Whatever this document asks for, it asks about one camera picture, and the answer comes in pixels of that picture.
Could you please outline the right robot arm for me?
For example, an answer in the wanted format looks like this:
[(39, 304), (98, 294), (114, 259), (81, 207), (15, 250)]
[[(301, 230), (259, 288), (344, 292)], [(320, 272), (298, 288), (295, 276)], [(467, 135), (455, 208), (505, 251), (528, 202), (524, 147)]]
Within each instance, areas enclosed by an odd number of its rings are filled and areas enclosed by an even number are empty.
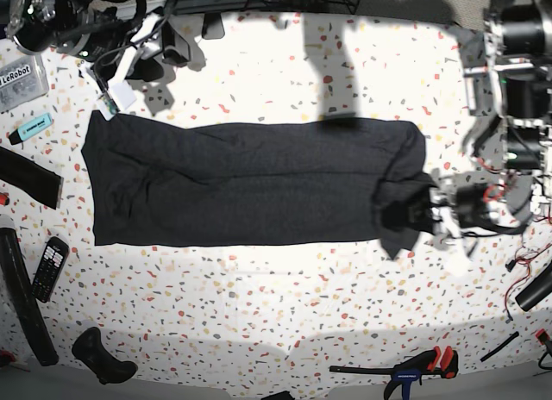
[(164, 66), (189, 63), (190, 45), (170, 23), (178, 3), (150, 9), (147, 0), (1, 0), (1, 19), (21, 52), (52, 48), (83, 60), (109, 120), (135, 102), (130, 81), (153, 81)]

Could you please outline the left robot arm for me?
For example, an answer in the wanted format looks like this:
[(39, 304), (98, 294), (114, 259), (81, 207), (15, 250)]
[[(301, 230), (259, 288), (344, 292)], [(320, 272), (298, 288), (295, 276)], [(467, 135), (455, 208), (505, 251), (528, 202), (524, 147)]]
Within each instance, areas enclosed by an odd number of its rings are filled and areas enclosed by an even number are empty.
[(483, 28), (453, 30), (467, 109), (476, 122), (461, 150), (490, 180), (430, 190), (436, 246), (522, 234), (551, 218), (551, 0), (489, 0)]

